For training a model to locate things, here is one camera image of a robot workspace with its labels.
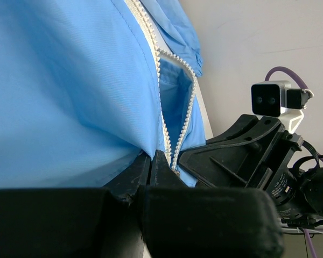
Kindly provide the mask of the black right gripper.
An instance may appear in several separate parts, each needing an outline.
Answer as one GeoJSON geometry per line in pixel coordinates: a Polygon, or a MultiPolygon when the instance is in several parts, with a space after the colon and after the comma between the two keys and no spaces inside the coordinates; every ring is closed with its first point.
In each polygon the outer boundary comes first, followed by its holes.
{"type": "Polygon", "coordinates": [[[258,188],[285,204],[296,191],[287,166],[303,142],[277,118],[243,114],[204,146],[181,151],[178,166],[207,187],[247,187],[258,172],[258,188]]]}

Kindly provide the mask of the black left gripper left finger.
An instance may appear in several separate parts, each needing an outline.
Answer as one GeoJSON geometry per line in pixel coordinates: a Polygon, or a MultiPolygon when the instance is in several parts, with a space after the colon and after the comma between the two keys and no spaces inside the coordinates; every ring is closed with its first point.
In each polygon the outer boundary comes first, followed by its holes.
{"type": "Polygon", "coordinates": [[[151,160],[101,188],[0,189],[0,257],[148,257],[136,213],[151,160]]]}

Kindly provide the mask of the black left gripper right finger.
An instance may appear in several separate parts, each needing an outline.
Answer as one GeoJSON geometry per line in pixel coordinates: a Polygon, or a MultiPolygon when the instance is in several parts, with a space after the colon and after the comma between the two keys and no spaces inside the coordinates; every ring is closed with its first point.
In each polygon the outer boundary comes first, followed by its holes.
{"type": "Polygon", "coordinates": [[[144,241],[152,257],[281,257],[275,206],[252,188],[190,188],[155,153],[144,191],[144,241]]]}

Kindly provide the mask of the light blue zip jacket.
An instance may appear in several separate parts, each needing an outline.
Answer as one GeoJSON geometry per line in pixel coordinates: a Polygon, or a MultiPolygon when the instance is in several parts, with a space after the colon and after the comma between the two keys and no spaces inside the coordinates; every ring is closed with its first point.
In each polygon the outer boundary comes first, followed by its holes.
{"type": "Polygon", "coordinates": [[[178,1],[0,1],[0,188],[101,187],[205,144],[202,58],[178,1]]]}

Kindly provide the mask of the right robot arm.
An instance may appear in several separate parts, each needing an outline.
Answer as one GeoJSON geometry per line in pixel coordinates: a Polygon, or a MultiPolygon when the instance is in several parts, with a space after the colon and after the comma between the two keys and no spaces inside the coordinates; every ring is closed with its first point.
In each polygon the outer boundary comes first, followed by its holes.
{"type": "Polygon", "coordinates": [[[181,151],[177,164],[199,186],[263,190],[282,222],[315,228],[323,225],[323,167],[301,166],[321,158],[279,119],[244,114],[204,146],[181,151]]]}

